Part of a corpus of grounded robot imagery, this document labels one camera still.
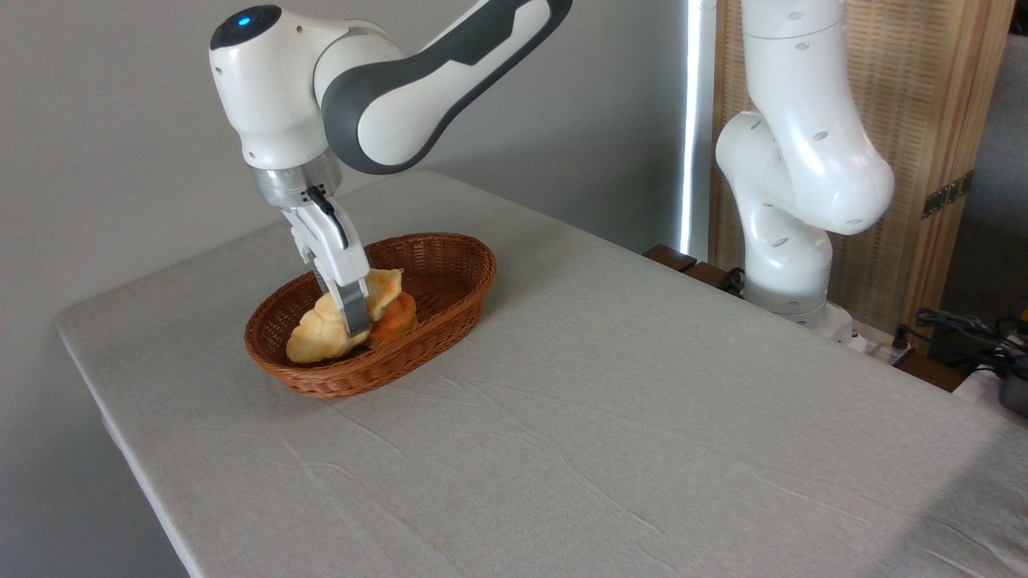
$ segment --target wicker basket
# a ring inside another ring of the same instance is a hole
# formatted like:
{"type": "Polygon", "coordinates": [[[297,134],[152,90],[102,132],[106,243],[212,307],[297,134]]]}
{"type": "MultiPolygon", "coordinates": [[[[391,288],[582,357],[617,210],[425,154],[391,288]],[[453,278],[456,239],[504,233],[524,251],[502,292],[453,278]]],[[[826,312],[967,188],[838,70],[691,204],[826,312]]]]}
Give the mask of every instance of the wicker basket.
{"type": "Polygon", "coordinates": [[[294,279],[264,300],[247,323],[247,352],[265,371],[310,397],[348,397],[381,387],[451,348],[478,323],[497,260],[477,239],[455,233],[414,233],[365,248],[375,268],[403,268],[403,290],[414,297],[417,327],[371,351],[360,347],[341,359],[293,363],[286,341],[300,317],[322,296],[313,273],[294,279]]]}

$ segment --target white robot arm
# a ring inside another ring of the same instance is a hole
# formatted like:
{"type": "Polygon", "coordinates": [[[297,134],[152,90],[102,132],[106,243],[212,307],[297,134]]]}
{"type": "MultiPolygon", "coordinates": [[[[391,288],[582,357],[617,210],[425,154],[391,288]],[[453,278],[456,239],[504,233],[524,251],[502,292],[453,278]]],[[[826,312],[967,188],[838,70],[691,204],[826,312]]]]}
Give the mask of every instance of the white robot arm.
{"type": "Polygon", "coordinates": [[[845,21],[845,0],[742,0],[758,110],[729,121],[717,146],[742,219],[746,300],[844,344],[852,319],[827,301],[824,231],[868,229],[893,190],[853,103],[845,21]]]}
{"type": "Polygon", "coordinates": [[[377,26],[321,21],[274,5],[229,16],[210,45],[211,71],[265,201],[292,225],[305,262],[332,293],[351,334],[370,326],[369,267],[333,198],[338,159],[365,173],[409,169],[446,125],[560,24],[572,0],[480,0],[404,58],[377,26]]]}

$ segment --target gray wall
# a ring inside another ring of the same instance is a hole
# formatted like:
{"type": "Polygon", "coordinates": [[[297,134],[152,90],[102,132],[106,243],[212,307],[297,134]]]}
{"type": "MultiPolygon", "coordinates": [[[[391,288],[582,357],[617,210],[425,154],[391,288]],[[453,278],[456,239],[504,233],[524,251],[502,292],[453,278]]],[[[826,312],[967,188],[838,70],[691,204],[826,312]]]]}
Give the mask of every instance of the gray wall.
{"type": "MultiPolygon", "coordinates": [[[[287,7],[377,22],[411,52],[471,4],[287,7]]],[[[674,245],[681,4],[578,0],[425,166],[636,251],[674,245]]],[[[214,26],[247,5],[34,0],[0,8],[4,578],[184,574],[51,322],[71,303],[281,218],[254,188],[208,72],[214,26]]],[[[368,182],[351,177],[350,188],[368,182]]]]}
{"type": "Polygon", "coordinates": [[[987,323],[1028,308],[1028,37],[1009,36],[943,309],[987,323]]]}

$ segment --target gray tablecloth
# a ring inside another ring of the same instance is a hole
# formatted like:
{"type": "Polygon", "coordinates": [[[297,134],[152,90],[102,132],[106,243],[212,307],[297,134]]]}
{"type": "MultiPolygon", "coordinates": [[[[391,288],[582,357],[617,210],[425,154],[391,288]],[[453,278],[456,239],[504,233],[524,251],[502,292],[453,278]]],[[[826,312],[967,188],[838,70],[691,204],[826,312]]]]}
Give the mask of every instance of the gray tablecloth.
{"type": "Polygon", "coordinates": [[[479,326],[381,389],[247,356],[304,270],[285,224],[58,320],[194,576],[1028,575],[1024,430],[439,175],[342,204],[499,261],[479,326]]]}

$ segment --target hinge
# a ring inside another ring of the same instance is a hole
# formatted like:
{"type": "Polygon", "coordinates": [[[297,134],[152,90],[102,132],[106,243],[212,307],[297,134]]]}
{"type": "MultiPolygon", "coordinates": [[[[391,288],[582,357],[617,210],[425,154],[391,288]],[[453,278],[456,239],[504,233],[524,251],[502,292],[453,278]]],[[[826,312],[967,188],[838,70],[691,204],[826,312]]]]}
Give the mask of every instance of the hinge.
{"type": "Polygon", "coordinates": [[[921,211],[921,218],[926,219],[931,215],[942,211],[947,205],[956,203],[957,198],[967,194],[970,190],[970,180],[975,171],[967,173],[952,183],[932,192],[924,197],[924,210],[921,211]]]}

